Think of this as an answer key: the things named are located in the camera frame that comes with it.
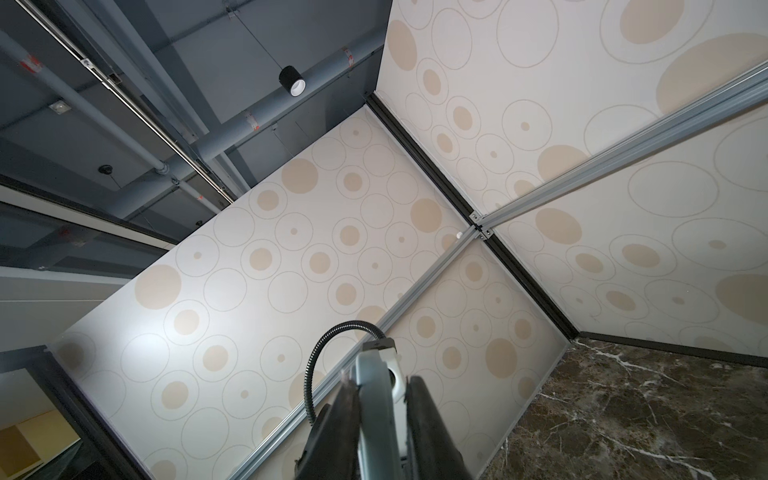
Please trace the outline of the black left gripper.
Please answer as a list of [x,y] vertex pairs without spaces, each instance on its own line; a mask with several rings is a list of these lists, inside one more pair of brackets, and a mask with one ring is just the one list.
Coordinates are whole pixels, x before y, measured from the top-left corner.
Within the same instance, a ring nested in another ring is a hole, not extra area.
[[330,453],[334,433],[333,405],[321,409],[303,448],[302,456],[296,462],[295,479],[324,479],[333,466]]

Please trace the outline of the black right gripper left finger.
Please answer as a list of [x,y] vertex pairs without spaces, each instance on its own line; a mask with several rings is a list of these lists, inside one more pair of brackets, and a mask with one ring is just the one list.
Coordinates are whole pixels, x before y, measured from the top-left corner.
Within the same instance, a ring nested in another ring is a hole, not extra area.
[[333,466],[324,479],[353,479],[361,424],[361,404],[354,380],[348,377],[342,380],[332,405],[334,433],[330,453],[333,454]]

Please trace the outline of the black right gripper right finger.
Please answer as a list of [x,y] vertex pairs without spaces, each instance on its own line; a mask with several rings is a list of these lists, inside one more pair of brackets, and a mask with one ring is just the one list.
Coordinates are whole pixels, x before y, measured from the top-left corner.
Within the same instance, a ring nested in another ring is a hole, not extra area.
[[406,479],[471,479],[422,377],[406,388]]

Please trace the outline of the black smartphone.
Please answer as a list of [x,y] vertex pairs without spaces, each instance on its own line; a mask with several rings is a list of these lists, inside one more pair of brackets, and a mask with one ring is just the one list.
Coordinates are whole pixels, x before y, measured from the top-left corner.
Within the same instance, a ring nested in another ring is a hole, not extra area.
[[403,461],[398,459],[397,440],[394,433],[387,430],[392,421],[392,404],[386,366],[375,352],[359,354],[354,378],[361,404],[360,475],[363,479],[402,479]]

